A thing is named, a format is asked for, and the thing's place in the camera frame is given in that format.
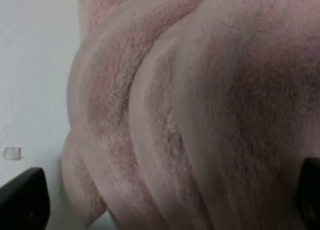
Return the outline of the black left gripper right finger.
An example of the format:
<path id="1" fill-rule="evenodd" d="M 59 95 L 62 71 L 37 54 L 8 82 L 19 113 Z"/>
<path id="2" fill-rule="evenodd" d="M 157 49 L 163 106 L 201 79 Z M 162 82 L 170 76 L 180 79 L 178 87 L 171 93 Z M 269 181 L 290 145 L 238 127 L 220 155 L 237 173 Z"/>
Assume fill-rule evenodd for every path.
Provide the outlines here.
<path id="1" fill-rule="evenodd" d="M 308 230 L 320 229 L 320 159 L 303 162 L 296 195 L 301 218 Z"/>

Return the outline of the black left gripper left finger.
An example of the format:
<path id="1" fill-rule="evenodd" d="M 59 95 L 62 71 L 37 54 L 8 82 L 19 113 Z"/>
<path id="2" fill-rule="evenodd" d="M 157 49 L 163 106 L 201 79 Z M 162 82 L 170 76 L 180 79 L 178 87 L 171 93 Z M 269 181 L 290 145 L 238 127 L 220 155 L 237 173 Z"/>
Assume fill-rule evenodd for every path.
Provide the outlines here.
<path id="1" fill-rule="evenodd" d="M 0 188 L 2 230 L 46 229 L 51 202 L 45 172 L 34 167 Z"/>

